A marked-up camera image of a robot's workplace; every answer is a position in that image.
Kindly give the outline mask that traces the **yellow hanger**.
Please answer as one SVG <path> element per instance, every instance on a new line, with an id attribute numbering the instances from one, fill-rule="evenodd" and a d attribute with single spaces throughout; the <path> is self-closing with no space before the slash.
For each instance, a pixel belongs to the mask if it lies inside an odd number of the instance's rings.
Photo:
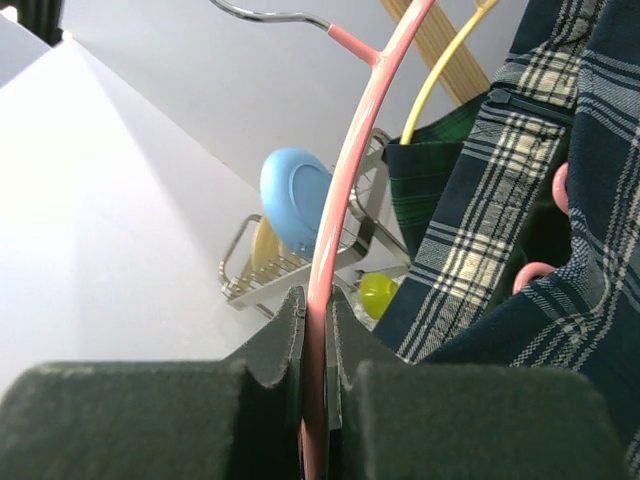
<path id="1" fill-rule="evenodd" d="M 448 66 L 451 59 L 454 57 L 458 48 L 464 43 L 467 36 L 473 31 L 473 29 L 480 23 L 485 15 L 498 3 L 497 0 L 489 1 L 476 1 L 476 12 L 465 23 L 459 32 L 449 42 L 441 56 L 438 58 L 435 66 L 431 69 L 431 72 L 427 76 L 423 86 L 421 87 L 418 95 L 415 98 L 414 104 L 407 117 L 402 136 L 400 138 L 400 145 L 408 145 L 411 143 L 415 126 L 418 122 L 419 116 L 440 76 Z"/>

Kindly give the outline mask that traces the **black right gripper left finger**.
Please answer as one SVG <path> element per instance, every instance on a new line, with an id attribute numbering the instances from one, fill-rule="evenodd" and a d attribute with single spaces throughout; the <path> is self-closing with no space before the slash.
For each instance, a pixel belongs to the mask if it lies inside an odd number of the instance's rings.
<path id="1" fill-rule="evenodd" d="M 36 365 L 1 402 L 5 479 L 297 479 L 305 299 L 233 354 Z"/>

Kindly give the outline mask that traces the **wooden clothes rack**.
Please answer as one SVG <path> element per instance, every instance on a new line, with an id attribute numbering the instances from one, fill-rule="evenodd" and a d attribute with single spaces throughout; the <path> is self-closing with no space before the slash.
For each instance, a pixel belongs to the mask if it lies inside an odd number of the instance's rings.
<path id="1" fill-rule="evenodd" d="M 417 49 L 430 70 L 460 30 L 454 28 L 437 2 L 431 6 L 414 37 Z M 487 76 L 465 46 L 465 41 L 437 81 L 456 105 L 465 103 L 489 87 Z"/>

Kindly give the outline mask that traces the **cream plate right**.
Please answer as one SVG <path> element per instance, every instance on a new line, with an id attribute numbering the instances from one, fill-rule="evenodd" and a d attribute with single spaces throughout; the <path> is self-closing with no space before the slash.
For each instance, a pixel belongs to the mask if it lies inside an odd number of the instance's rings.
<path id="1" fill-rule="evenodd" d="M 250 263 L 257 278 L 265 282 L 276 278 L 279 269 L 292 271 L 296 267 L 294 258 L 284 251 L 265 216 L 259 220 L 254 231 Z"/>

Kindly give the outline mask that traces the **navy cream plaid skirt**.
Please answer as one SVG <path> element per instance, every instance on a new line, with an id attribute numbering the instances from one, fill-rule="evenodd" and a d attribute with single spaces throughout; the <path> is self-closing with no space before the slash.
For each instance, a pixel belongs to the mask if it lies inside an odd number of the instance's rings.
<path id="1" fill-rule="evenodd" d="M 639 463 L 639 5 L 532 1 L 375 327 L 405 361 L 577 371 Z"/>

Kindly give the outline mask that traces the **yellow-green bowl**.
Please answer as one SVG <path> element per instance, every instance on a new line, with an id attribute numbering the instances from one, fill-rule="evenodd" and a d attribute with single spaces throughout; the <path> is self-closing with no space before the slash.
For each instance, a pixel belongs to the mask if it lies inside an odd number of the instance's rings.
<path id="1" fill-rule="evenodd" d="M 373 320 L 379 320 L 398 288 L 399 285 L 383 273 L 365 273 L 360 280 L 359 295 L 366 314 Z"/>

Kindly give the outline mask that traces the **green tartan skirt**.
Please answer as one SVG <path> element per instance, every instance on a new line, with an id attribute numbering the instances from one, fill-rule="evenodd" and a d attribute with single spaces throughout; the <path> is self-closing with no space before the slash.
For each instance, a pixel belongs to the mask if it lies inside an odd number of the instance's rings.
<path id="1" fill-rule="evenodd" d="M 384 149 L 391 201 L 408 255 L 413 259 L 434 215 L 464 143 L 487 95 L 482 93 L 439 120 L 398 138 Z"/>

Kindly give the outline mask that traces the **pink wavy hanger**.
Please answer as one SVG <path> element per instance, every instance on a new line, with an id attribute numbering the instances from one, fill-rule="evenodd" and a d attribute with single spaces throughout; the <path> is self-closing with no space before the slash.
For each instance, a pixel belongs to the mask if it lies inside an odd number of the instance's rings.
<path id="1" fill-rule="evenodd" d="M 371 67 L 371 76 L 347 131 L 338 156 L 319 226 L 311 263 L 306 301 L 305 337 L 302 361 L 302 418 L 299 451 L 304 477 L 321 479 L 326 474 L 329 445 L 325 406 L 325 315 L 332 291 L 340 234 L 360 158 L 389 86 L 420 28 L 433 1 L 413 1 L 407 7 L 385 48 L 378 51 L 343 28 L 303 12 L 262 13 L 227 1 L 216 7 L 245 21 L 258 23 L 307 23 L 325 31 L 329 37 Z"/>

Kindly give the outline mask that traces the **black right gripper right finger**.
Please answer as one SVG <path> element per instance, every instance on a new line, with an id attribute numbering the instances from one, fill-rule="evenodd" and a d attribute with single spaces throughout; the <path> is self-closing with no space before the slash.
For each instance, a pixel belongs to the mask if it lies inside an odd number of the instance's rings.
<path id="1" fill-rule="evenodd" d="M 603 399 L 552 369 L 410 366 L 335 289 L 326 314 L 329 479 L 625 479 Z"/>

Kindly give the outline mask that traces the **blue plate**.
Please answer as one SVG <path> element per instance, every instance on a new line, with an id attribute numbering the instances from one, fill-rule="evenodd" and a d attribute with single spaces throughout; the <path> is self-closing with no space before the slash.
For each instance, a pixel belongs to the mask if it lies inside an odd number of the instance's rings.
<path id="1" fill-rule="evenodd" d="M 273 151 L 259 180 L 264 213 L 284 246 L 313 256 L 332 175 L 313 154 L 300 148 Z"/>

